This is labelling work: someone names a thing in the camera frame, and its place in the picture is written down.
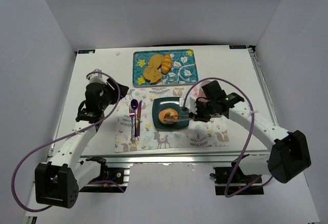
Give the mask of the orange glazed bagel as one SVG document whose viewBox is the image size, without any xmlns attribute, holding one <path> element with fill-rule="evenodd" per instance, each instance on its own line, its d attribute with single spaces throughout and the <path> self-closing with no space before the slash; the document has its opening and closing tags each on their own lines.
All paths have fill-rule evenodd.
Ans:
<svg viewBox="0 0 328 224">
<path fill-rule="evenodd" d="M 160 111 L 158 118 L 162 124 L 173 124 L 178 120 L 178 112 L 172 108 Z"/>
</svg>

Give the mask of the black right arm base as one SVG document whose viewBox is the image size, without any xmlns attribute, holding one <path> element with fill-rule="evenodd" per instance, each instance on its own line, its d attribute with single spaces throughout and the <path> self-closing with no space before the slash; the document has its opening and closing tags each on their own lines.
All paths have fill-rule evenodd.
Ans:
<svg viewBox="0 0 328 224">
<path fill-rule="evenodd" d="M 230 177 L 230 174 L 232 172 L 232 167 L 215 167 L 213 168 L 213 172 L 209 174 L 210 179 L 214 181 L 215 184 L 215 194 L 219 196 L 224 196 L 224 191 L 226 188 L 226 185 L 228 183 L 228 179 Z M 257 175 L 244 175 L 241 172 L 237 171 L 230 183 L 229 189 L 228 189 L 228 195 L 233 194 L 234 192 L 240 190 L 244 186 L 251 183 L 253 180 L 255 180 Z M 263 195 L 264 190 L 262 185 L 262 178 L 257 180 L 252 186 L 247 188 L 241 193 L 238 193 L 238 195 Z"/>
</svg>

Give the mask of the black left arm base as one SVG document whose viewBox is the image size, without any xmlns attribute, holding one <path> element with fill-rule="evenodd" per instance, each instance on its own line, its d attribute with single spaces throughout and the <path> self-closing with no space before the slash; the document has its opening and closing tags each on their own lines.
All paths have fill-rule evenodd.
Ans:
<svg viewBox="0 0 328 224">
<path fill-rule="evenodd" d="M 107 164 L 105 158 L 92 156 L 81 160 L 81 166 L 94 162 L 100 165 L 99 173 L 88 184 L 80 189 L 80 192 L 88 193 L 124 193 L 127 188 L 128 169 L 112 167 Z"/>
</svg>

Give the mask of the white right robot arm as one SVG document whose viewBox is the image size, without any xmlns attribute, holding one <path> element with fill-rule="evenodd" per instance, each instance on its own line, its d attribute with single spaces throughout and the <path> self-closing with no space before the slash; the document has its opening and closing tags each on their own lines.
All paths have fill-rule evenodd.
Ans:
<svg viewBox="0 0 328 224">
<path fill-rule="evenodd" d="M 231 163 L 228 181 L 232 181 L 235 174 L 268 175 L 285 184 L 311 166 L 306 136 L 301 131 L 290 132 L 262 117 L 242 91 L 226 94 L 217 79 L 205 78 L 205 82 L 201 96 L 182 99 L 183 115 L 173 110 L 161 112 L 158 117 L 163 124 L 174 124 L 185 120 L 208 122 L 224 116 L 245 128 L 249 136 L 255 136 L 269 155 L 246 155 L 243 149 Z"/>
</svg>

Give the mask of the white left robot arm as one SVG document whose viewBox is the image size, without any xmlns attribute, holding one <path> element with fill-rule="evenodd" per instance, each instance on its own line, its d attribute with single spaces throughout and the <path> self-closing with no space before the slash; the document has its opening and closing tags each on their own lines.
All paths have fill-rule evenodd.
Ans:
<svg viewBox="0 0 328 224">
<path fill-rule="evenodd" d="M 89 82 L 85 100 L 78 107 L 73 135 L 47 163 L 40 163 L 35 169 L 37 203 L 69 209 L 84 186 L 108 178 L 104 158 L 89 157 L 83 163 L 79 163 L 79 159 L 101 126 L 105 109 L 124 98 L 128 90 L 127 86 L 110 79 Z"/>
</svg>

